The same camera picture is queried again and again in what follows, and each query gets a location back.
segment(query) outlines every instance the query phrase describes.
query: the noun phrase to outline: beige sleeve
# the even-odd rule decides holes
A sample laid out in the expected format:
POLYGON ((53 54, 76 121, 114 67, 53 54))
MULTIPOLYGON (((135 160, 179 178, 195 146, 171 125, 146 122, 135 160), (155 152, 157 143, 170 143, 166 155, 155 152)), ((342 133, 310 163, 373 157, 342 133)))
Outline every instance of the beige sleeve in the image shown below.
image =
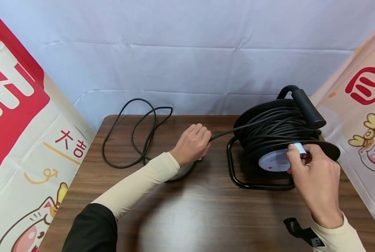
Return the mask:
POLYGON ((343 226, 327 229, 313 222, 312 230, 325 243, 325 247, 314 247, 313 252, 365 252, 357 231, 343 215, 343 226))
POLYGON ((113 212, 116 220, 119 220, 154 186, 175 176, 179 168, 173 156, 169 152, 164 152, 118 182, 92 203, 107 207, 113 212))

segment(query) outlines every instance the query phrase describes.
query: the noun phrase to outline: wooden tabletop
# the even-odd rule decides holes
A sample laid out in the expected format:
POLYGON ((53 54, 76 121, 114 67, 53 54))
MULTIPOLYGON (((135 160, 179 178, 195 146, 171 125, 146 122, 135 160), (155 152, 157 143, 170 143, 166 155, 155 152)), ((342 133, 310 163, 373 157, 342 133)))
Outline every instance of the wooden tabletop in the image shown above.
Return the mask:
MULTIPOLYGON (((100 194, 142 167, 137 164, 115 169, 102 160, 102 141, 115 117, 103 120, 39 251, 61 251, 74 217, 100 194)), ((108 160, 124 165, 138 158, 130 144, 130 133, 140 117, 121 117, 106 143, 108 160)), ((191 124, 202 123, 215 135, 232 128, 236 118, 172 116, 157 129, 149 156, 172 149, 191 124)), ((140 149, 152 122, 153 117, 148 117, 137 128, 135 142, 140 149)), ((119 220, 118 251, 311 251, 283 224, 289 217, 296 217, 303 228, 310 224, 309 210, 296 189, 248 190, 232 183, 226 157, 231 137, 229 134, 214 140, 190 176, 181 182, 159 185, 119 220)), ((239 144, 233 152, 235 167, 239 167, 239 144)), ((375 221, 344 172, 339 194, 341 209, 357 229, 366 250, 375 252, 375 221)))

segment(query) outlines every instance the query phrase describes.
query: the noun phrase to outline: arm sleeve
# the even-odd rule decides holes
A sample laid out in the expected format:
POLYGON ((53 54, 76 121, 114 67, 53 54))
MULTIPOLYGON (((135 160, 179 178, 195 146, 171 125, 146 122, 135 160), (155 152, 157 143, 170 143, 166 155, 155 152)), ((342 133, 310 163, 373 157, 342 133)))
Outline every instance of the arm sleeve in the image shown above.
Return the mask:
POLYGON ((111 187, 75 217, 63 251, 116 251, 119 218, 154 186, 176 175, 179 168, 173 156, 165 152, 111 187))
POLYGON ((339 228, 327 229, 313 222, 312 230, 325 243, 325 247, 314 247, 313 252, 365 252, 357 231, 349 224, 345 215, 339 228))
POLYGON ((164 183, 178 173, 179 164, 169 152, 152 159, 103 193, 93 203, 107 207, 119 220, 154 186, 164 183))

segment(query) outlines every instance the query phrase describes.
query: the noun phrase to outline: black sleeve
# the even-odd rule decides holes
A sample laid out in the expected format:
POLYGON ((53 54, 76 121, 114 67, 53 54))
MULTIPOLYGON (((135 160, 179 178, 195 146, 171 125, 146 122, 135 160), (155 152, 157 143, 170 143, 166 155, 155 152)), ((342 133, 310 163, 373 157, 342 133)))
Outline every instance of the black sleeve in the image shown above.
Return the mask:
POLYGON ((117 223, 113 213, 100 204, 87 205, 74 219, 63 252, 116 251, 117 223))

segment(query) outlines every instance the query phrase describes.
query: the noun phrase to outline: coiled black cable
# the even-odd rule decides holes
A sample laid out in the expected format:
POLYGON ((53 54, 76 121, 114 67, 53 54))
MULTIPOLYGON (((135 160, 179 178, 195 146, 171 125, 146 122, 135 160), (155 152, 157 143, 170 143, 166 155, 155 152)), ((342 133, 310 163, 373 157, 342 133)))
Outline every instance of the coiled black cable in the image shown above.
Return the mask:
MULTIPOLYGON (((143 161, 143 164, 146 165, 146 160, 151 160, 150 157, 147 156, 148 151, 150 150, 154 133, 156 128, 158 128, 161 124, 166 122, 169 117, 171 117, 173 112, 173 108, 169 106, 161 106, 154 108, 148 101, 141 98, 135 98, 130 101, 128 101, 123 108, 121 109, 120 113, 116 117, 115 122, 113 123, 112 127, 108 131, 108 134, 106 135, 105 139, 102 143, 101 153, 103 160, 110 165, 111 167, 118 168, 118 169, 124 169, 127 167, 131 167, 132 165, 137 164, 141 160, 143 161), (135 160, 134 162, 119 166, 115 165, 108 161, 108 159, 105 156, 105 143, 108 140, 113 128, 116 126, 116 123, 119 120, 119 117, 121 116, 124 109, 133 101, 143 101, 147 103, 151 110, 147 112, 133 127, 132 133, 131 133, 131 145, 133 146, 134 150, 140 154, 140 157, 135 160), (157 120, 157 114, 156 111, 159 109, 169 109, 170 112, 168 116, 162 120, 161 122, 158 122, 157 120), (140 151, 137 146, 134 143, 134 132, 136 127, 144 120, 149 114, 154 114, 154 122, 151 127, 151 131, 148 134, 148 137, 145 141, 145 144, 143 146, 143 150, 140 151)), ((257 116, 253 117, 251 120, 249 120, 245 125, 242 125, 240 127, 232 128, 230 130, 227 130, 225 132, 222 132, 218 135, 213 136, 210 141, 219 138, 220 136, 226 135, 228 133, 236 132, 236 138, 240 141, 241 146, 244 149, 244 156, 250 155, 252 152, 256 151, 257 149, 265 148, 271 145, 275 144, 281 144, 281 143, 287 143, 287 142, 299 142, 299 141, 310 141, 310 140, 319 140, 319 136, 321 134, 321 131, 318 129, 310 129, 307 127, 307 124, 304 120, 303 115, 301 114, 301 111, 297 107, 290 107, 290 106, 284 106, 284 107, 277 107, 272 108, 270 110, 267 110, 265 112, 262 112, 258 114, 257 116)), ((174 180, 169 180, 169 182, 176 182, 180 181, 183 178, 185 178, 192 169, 195 167, 196 162, 192 165, 192 167, 181 177, 176 178, 174 180)))

